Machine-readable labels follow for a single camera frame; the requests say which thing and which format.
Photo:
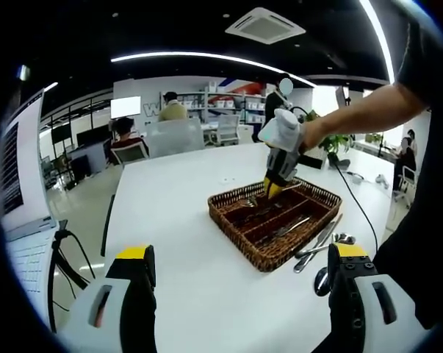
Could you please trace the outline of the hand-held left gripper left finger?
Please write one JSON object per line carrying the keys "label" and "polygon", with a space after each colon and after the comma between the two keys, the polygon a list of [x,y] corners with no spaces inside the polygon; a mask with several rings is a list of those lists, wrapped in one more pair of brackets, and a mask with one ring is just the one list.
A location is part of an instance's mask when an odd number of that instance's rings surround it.
{"label": "hand-held left gripper left finger", "polygon": [[153,246],[123,250],[72,304],[62,344],[68,352],[156,352],[155,287]]}

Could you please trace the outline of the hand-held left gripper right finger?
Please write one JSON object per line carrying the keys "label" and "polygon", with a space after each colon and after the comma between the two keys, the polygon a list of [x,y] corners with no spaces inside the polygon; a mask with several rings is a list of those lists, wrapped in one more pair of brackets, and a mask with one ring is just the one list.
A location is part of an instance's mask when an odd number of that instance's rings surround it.
{"label": "hand-held left gripper right finger", "polygon": [[358,245],[328,246],[333,352],[412,352],[428,331],[413,299]]}

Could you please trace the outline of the person's right hand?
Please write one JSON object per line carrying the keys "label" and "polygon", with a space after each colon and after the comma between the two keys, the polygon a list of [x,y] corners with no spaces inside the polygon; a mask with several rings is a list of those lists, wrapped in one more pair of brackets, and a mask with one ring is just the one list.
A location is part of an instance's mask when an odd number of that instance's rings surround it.
{"label": "person's right hand", "polygon": [[[289,110],[281,108],[275,109],[275,118],[287,117],[287,116],[292,117],[295,115]],[[315,130],[316,126],[314,125],[313,121],[307,121],[301,124],[303,127],[303,142],[301,143],[298,151],[299,153],[304,153],[305,151],[313,149],[320,142],[321,137],[317,138]]]}

